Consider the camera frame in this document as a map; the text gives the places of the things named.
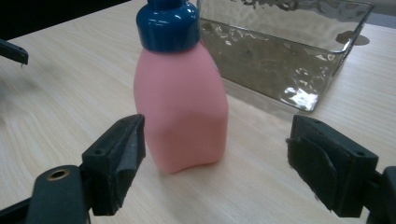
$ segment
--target table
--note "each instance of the table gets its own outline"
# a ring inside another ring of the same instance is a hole
[[[141,46],[135,15],[144,0],[111,7],[10,42],[30,54],[0,59],[0,209],[30,197],[35,178],[81,153],[116,120],[136,113]],[[366,25],[316,111],[320,119],[396,164],[396,30]],[[143,160],[121,210],[92,223],[365,223],[339,218],[290,168],[285,139],[303,114],[225,81],[227,150],[212,165],[174,175]]]

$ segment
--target tabletop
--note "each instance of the tabletop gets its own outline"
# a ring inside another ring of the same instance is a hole
[[[0,209],[30,197],[50,168],[81,164],[116,120],[136,113],[134,70],[142,49],[131,2],[12,39],[29,64],[0,59]],[[114,217],[92,223],[365,223],[340,218],[290,168],[292,117],[320,119],[373,151],[377,171],[396,164],[396,30],[366,24],[313,113],[224,81],[229,103],[221,161],[167,175],[147,153]]]

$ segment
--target bottle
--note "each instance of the bottle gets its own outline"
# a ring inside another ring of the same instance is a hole
[[[219,161],[225,150],[227,98],[198,20],[185,0],[148,0],[136,17],[143,50],[134,101],[146,118],[148,150],[165,173]]]

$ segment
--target transparent container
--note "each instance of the transparent container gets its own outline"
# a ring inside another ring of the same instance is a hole
[[[313,111],[373,5],[333,0],[198,0],[222,77]]]

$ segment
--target pink plastic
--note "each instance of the pink plastic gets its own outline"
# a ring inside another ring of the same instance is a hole
[[[143,49],[134,101],[146,117],[146,142],[160,170],[174,173],[221,159],[228,103],[219,72],[201,43],[176,53]]]

